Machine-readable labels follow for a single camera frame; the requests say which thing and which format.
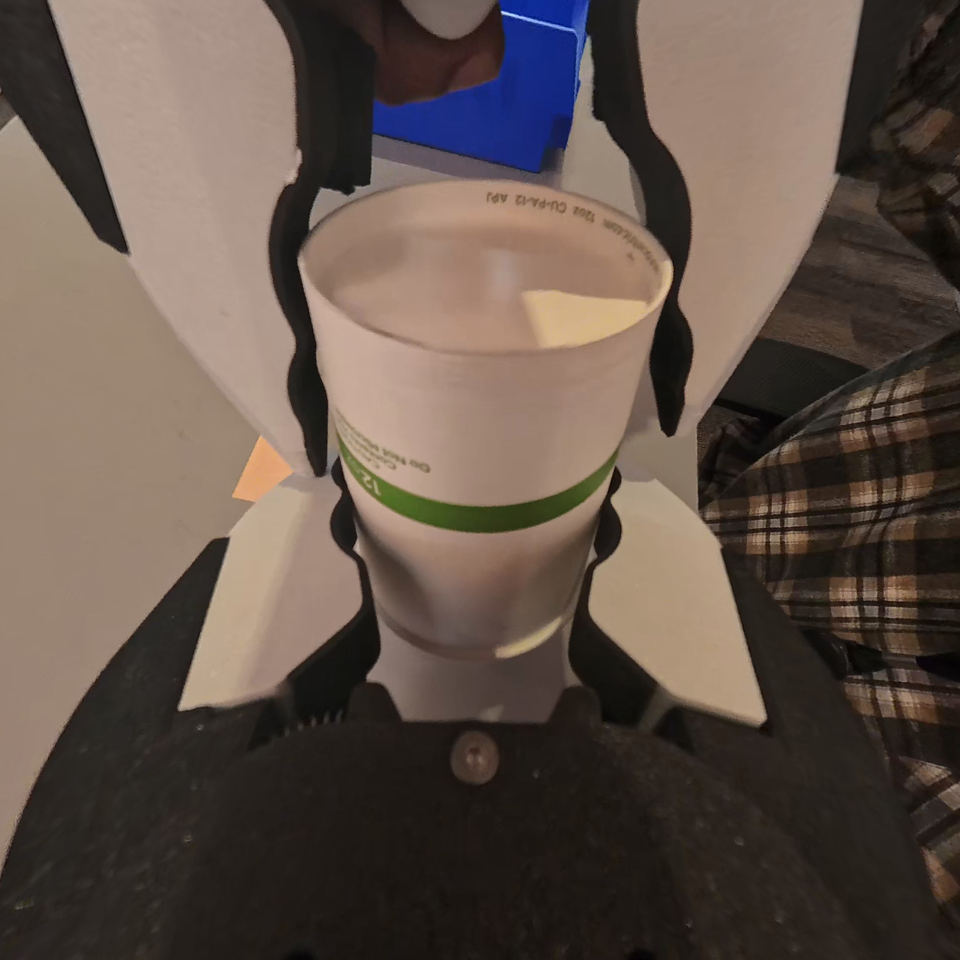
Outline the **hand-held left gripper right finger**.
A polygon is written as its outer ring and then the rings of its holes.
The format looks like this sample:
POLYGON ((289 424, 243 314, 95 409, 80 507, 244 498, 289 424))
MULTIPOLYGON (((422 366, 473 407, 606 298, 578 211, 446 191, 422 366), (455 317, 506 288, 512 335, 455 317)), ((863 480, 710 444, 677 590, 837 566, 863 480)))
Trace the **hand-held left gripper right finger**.
POLYGON ((610 725, 651 732, 672 710, 749 729, 767 720, 718 540, 655 479, 611 475, 568 662, 610 725))

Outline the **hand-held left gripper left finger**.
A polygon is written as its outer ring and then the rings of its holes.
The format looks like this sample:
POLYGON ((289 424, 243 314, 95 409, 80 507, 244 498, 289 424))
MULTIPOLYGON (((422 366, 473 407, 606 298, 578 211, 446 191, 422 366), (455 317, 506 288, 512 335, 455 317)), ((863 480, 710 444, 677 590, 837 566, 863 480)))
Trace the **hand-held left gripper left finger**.
POLYGON ((178 710, 267 703, 283 721, 335 719, 379 658, 342 464, 288 477, 231 530, 178 710))

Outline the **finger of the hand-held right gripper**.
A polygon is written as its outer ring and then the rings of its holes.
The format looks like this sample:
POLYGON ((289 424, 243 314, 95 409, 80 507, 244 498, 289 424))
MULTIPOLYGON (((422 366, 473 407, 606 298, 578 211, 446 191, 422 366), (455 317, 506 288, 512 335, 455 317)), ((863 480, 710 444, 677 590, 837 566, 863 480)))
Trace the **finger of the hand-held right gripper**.
POLYGON ((649 360, 695 426, 785 292, 836 181, 862 2, 591 2, 593 114, 674 279, 649 360))
POLYGON ((138 281, 296 474, 329 402, 297 265, 318 194, 370 181, 375 2, 53 2, 138 281))

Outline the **wooden cube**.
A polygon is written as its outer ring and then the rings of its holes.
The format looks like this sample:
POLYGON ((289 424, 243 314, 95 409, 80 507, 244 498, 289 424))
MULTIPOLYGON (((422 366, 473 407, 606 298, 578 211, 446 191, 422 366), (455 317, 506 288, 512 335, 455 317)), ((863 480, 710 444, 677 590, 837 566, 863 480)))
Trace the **wooden cube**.
POLYGON ((266 438, 260 436, 249 454, 231 497, 237 501, 257 503, 292 474, 290 464, 266 438))

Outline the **blue plastic bin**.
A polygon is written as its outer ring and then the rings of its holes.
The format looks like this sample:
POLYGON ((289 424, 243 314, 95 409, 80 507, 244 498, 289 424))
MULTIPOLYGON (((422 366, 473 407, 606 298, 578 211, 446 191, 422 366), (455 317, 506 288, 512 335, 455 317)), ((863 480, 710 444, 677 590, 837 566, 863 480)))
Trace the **blue plastic bin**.
POLYGON ((374 105, 376 135, 538 173, 570 138, 588 1, 500 2, 498 76, 434 101, 374 105))

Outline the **white paper cup green band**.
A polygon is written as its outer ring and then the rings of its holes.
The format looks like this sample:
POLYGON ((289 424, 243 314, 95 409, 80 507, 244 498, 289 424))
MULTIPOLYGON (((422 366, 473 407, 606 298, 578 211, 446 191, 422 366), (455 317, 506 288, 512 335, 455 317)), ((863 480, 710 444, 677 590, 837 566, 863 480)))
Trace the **white paper cup green band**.
POLYGON ((554 189, 446 179, 346 202, 298 267, 382 620, 460 659, 571 616, 671 259, 554 189))

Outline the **person's right forearm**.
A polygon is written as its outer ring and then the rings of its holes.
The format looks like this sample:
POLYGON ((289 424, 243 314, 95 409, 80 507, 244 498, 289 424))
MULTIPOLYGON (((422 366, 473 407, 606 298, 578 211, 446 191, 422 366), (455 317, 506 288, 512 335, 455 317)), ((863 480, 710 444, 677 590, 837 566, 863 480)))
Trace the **person's right forearm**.
POLYGON ((959 3, 921 2, 852 174, 879 215, 959 290, 959 3))

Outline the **person's right hand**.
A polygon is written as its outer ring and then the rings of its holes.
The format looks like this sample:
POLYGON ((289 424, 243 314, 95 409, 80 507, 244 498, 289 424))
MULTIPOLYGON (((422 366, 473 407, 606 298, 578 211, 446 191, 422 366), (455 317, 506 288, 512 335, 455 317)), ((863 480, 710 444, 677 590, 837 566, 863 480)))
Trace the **person's right hand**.
POLYGON ((506 50, 501 10, 494 4, 466 36, 440 38, 401 2, 381 2, 375 50, 375 95, 387 106, 404 106, 472 90, 498 78, 506 50))

